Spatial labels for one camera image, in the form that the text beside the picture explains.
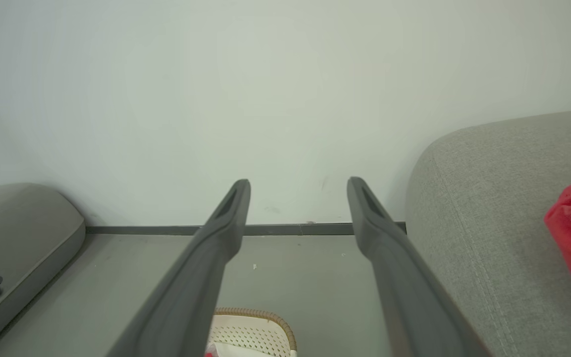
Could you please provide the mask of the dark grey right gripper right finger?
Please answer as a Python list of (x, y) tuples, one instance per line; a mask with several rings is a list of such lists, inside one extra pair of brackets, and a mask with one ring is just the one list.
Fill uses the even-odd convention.
[(489, 357), (458, 306), (366, 181), (347, 181), (356, 244), (371, 262), (395, 357)]

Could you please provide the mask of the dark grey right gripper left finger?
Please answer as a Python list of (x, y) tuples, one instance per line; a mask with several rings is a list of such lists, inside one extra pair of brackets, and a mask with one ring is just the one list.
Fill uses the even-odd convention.
[(226, 264), (238, 253), (251, 184), (237, 180), (109, 350), (109, 357), (202, 357)]

